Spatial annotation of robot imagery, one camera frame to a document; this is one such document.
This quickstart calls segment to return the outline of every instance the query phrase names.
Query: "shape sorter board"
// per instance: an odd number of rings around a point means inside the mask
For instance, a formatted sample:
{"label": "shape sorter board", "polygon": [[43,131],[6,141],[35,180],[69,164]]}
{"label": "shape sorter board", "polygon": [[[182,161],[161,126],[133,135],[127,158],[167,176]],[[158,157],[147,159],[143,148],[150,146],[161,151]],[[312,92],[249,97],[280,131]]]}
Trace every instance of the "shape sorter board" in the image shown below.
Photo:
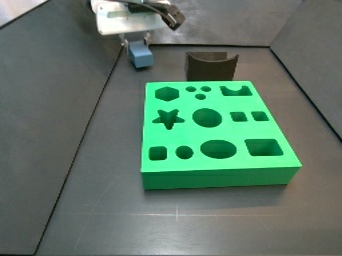
{"label": "shape sorter board", "polygon": [[301,166],[252,82],[147,83],[145,189],[288,184]]}

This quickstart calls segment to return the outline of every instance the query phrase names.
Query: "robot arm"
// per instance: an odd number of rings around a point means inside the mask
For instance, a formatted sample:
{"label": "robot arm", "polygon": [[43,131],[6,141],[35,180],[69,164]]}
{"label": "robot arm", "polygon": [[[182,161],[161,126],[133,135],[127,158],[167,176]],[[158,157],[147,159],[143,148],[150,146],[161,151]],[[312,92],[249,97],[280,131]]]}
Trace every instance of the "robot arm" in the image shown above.
{"label": "robot arm", "polygon": [[166,0],[91,0],[91,6],[102,35],[155,30],[166,25],[177,30],[186,20],[178,7]]}
{"label": "robot arm", "polygon": [[149,49],[150,33],[147,32],[143,40],[135,42],[129,42],[125,34],[165,27],[177,30],[186,20],[178,7],[167,0],[91,0],[91,6],[97,14],[99,33],[119,34],[135,67],[151,66],[154,56]]}

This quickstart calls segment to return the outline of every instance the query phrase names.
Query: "black shape piece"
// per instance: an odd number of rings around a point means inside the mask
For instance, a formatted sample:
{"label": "black shape piece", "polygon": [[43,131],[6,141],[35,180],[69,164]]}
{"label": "black shape piece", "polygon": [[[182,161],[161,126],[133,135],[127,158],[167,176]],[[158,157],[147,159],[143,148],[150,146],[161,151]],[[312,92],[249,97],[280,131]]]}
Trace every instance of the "black shape piece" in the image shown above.
{"label": "black shape piece", "polygon": [[233,81],[238,59],[226,52],[187,52],[187,81]]}
{"label": "black shape piece", "polygon": [[175,123],[185,123],[185,119],[178,117],[179,110],[175,109],[170,112],[165,110],[158,110],[159,117],[154,120],[155,124],[165,124],[166,129],[171,130]]}

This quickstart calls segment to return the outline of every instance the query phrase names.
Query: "hexagonal hole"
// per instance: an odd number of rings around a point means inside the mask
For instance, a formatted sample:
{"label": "hexagonal hole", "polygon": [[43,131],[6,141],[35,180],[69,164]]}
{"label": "hexagonal hole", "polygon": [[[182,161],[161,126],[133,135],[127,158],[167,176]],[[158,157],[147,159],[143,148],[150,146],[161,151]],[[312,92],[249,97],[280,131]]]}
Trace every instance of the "hexagonal hole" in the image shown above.
{"label": "hexagonal hole", "polygon": [[175,100],[179,98],[179,90],[171,87],[163,87],[155,91],[155,97],[165,101]]}

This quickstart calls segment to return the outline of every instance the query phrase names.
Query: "gray table surface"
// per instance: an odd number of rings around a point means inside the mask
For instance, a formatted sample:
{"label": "gray table surface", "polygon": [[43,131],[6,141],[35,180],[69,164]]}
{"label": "gray table surface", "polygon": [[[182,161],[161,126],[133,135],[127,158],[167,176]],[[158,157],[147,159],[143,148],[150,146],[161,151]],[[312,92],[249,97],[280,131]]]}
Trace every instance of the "gray table surface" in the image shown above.
{"label": "gray table surface", "polygon": [[[153,47],[122,56],[91,121],[38,255],[342,254],[342,145],[269,49]],[[304,167],[288,186],[145,191],[145,84],[183,81],[186,51],[240,54]]]}
{"label": "gray table surface", "polygon": [[83,0],[50,1],[0,30],[0,254],[33,254],[121,42]]}
{"label": "gray table surface", "polygon": [[272,49],[342,139],[342,1],[309,0]]}

